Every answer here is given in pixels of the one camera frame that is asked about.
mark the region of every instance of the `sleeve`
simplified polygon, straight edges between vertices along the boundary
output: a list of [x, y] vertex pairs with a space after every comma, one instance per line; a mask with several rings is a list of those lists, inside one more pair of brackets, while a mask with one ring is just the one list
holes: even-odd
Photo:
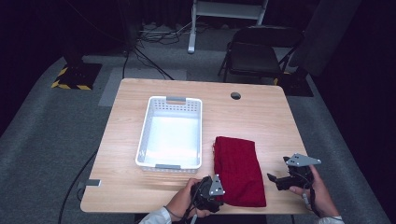
[[314, 224], [345, 224], [341, 217], [323, 217], [315, 220]]
[[171, 224], [171, 216], [169, 215], [168, 211], [164, 207], [161, 209], [150, 212], [146, 215], [139, 224]]

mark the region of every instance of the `black round hole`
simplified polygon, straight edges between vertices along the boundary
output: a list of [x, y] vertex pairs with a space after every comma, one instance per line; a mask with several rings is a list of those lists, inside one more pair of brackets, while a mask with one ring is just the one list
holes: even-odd
[[239, 94], [238, 92], [234, 91], [231, 92], [231, 98], [235, 99], [235, 100], [239, 100], [241, 99], [241, 94]]

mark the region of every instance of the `folded red towel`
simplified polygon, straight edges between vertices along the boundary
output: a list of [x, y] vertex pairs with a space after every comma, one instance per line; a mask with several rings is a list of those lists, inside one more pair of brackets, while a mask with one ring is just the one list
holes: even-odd
[[262, 171], [252, 141], [216, 138], [215, 174], [225, 190], [222, 200], [233, 206], [265, 207]]

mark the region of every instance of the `human hand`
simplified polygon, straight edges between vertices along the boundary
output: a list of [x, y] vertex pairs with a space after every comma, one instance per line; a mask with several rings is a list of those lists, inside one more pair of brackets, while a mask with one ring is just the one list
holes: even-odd
[[[201, 180], [195, 179], [195, 178], [190, 178], [189, 181], [186, 184], [186, 187], [183, 189], [179, 190], [175, 196], [172, 198], [172, 200], [169, 202], [168, 205], [166, 205], [167, 209], [171, 211], [174, 215], [170, 214], [172, 221], [179, 221], [181, 217], [184, 216], [184, 213], [188, 209], [190, 203], [191, 203], [191, 187], [199, 183]], [[207, 217], [210, 215], [210, 212], [208, 210], [199, 210], [199, 209], [192, 209], [189, 218], [192, 217], [193, 215], [197, 214], [198, 217]]]
[[[317, 208], [320, 217], [338, 217], [340, 214], [338, 213], [337, 208], [332, 202], [332, 197], [330, 196], [329, 191], [326, 188], [323, 180], [321, 179], [318, 170], [314, 165], [309, 165], [312, 171], [312, 175], [314, 176], [314, 183], [312, 184], [312, 188], [315, 190], [315, 207]], [[295, 194], [303, 196], [305, 192], [308, 199], [310, 199], [309, 190], [304, 190], [299, 187], [291, 186], [289, 190]]]

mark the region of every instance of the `chair seat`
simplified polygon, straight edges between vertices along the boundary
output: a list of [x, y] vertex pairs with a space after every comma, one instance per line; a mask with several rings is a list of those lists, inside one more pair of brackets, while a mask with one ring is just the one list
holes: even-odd
[[233, 43], [230, 71], [273, 74], [282, 73], [274, 49], [267, 46]]

